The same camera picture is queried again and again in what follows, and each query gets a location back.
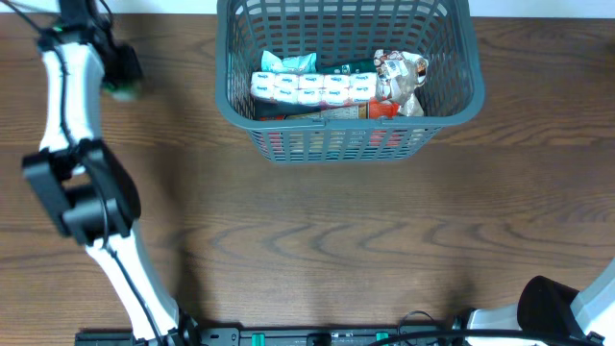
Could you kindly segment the green lidded jar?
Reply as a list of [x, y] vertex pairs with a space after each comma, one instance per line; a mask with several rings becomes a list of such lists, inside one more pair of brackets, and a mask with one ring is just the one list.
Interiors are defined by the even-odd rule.
[[120, 85], [104, 84], [103, 90], [116, 101], [132, 102], [140, 97], [142, 84], [141, 82], [131, 82]]

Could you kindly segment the green Nescafe coffee bag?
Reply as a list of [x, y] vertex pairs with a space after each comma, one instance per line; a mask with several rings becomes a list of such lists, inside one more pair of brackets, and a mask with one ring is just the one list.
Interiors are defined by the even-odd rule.
[[[316, 72], [318, 74], [341, 74], [341, 75], [351, 75], [357, 73], [376, 73], [375, 66], [369, 61], [358, 61], [358, 62], [350, 62], [338, 65], [330, 65], [317, 67]], [[311, 106], [311, 107], [322, 107], [325, 109], [329, 109], [330, 107], [324, 106]]]

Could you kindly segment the multipack of small cartons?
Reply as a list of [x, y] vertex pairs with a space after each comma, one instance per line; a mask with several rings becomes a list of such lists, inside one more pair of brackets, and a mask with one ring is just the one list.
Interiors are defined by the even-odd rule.
[[343, 107], [376, 98], [377, 74], [290, 74], [254, 72], [251, 95], [263, 102]]

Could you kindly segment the mint green snack packet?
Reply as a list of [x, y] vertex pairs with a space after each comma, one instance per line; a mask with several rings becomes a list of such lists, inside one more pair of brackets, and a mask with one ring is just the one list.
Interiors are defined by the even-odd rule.
[[261, 56], [260, 70], [290, 74], [315, 73], [316, 63], [317, 55], [315, 53], [282, 59], [269, 51], [264, 51]]

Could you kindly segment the orange spaghetti packet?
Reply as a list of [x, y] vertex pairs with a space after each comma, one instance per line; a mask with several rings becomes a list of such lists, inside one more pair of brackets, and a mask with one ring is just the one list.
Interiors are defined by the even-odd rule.
[[392, 118], [397, 116], [401, 106], [389, 101], [370, 101], [365, 104], [325, 109], [293, 104], [255, 102], [256, 119], [268, 120], [358, 120]]

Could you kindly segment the beige brown snack bag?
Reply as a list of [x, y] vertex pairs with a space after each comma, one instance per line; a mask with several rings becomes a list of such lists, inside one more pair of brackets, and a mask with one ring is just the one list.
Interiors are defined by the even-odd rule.
[[415, 90], [427, 81], [429, 64], [419, 54], [377, 50], [374, 55], [377, 71], [375, 98], [399, 105], [400, 116], [424, 116]]

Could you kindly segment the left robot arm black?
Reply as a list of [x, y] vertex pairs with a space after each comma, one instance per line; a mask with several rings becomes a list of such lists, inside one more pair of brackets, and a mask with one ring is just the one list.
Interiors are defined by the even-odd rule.
[[102, 137], [102, 91], [123, 99], [143, 73], [128, 44], [112, 35], [101, 2], [60, 0], [59, 21], [38, 28], [47, 74], [47, 119], [22, 172], [51, 221], [97, 262], [127, 311], [129, 345], [198, 345], [197, 323], [163, 286], [143, 244], [134, 181]]

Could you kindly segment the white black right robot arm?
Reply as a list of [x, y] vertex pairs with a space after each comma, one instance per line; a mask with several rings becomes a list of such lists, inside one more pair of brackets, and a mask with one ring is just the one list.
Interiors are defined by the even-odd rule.
[[471, 309], [454, 319], [453, 328], [554, 334], [614, 346], [614, 264], [583, 290], [536, 276], [518, 302]]

